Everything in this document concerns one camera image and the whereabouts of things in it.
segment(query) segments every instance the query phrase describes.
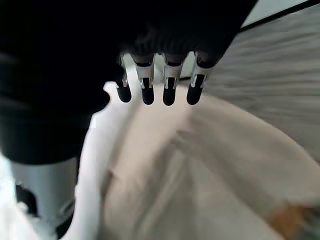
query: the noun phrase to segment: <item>black fingertip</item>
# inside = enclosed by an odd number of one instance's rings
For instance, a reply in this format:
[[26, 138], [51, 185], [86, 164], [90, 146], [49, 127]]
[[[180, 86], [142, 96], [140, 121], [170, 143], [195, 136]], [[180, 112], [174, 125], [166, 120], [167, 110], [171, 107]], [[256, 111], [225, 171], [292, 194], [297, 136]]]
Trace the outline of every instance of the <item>black fingertip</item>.
[[125, 86], [125, 87], [120, 86], [116, 90], [118, 92], [119, 99], [122, 102], [124, 102], [124, 103], [130, 102], [132, 96], [131, 96], [131, 91], [130, 91], [129, 85]]
[[151, 105], [154, 102], [155, 95], [153, 87], [142, 88], [142, 100], [146, 105]]
[[175, 103], [176, 90], [172, 88], [165, 88], [163, 90], [163, 103], [167, 106], [171, 106]]
[[66, 234], [66, 232], [68, 231], [72, 223], [73, 218], [74, 218], [74, 214], [72, 213], [72, 215], [67, 220], [65, 220], [64, 223], [62, 223], [56, 228], [56, 234], [58, 239], [62, 239], [62, 237]]
[[186, 101], [188, 102], [188, 104], [190, 104], [190, 105], [197, 104], [199, 102], [199, 100], [200, 100], [201, 93], [202, 93], [202, 88], [201, 87], [189, 86], [188, 94], [186, 96]]

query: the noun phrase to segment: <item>wooden floor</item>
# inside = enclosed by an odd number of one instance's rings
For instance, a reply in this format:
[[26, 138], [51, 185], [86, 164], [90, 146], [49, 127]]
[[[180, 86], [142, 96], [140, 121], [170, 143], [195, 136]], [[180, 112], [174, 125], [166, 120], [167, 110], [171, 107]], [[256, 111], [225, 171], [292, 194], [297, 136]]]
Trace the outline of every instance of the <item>wooden floor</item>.
[[205, 92], [279, 128], [320, 162], [320, 4], [239, 34]]

